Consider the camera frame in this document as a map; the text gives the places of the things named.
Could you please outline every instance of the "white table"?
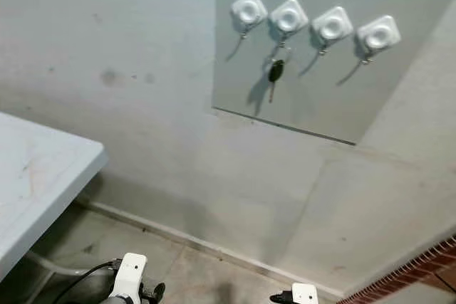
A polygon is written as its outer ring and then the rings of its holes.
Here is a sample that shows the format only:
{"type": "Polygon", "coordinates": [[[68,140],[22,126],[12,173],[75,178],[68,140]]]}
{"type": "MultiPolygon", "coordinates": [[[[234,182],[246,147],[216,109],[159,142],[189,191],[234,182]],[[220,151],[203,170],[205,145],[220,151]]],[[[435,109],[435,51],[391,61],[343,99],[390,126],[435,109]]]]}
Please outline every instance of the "white table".
{"type": "Polygon", "coordinates": [[[0,112],[0,281],[107,161],[99,142],[0,112]]]}

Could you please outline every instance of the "concrete wall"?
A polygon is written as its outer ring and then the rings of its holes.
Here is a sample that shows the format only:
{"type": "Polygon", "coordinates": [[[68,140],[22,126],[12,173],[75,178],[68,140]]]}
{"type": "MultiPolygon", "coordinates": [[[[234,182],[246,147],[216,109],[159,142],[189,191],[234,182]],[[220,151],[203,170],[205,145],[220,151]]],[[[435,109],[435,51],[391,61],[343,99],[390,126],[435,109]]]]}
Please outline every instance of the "concrete wall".
{"type": "Polygon", "coordinates": [[[103,142],[93,199],[345,291],[456,226],[455,20],[349,147],[210,108],[214,0],[0,0],[0,110],[103,142]]]}

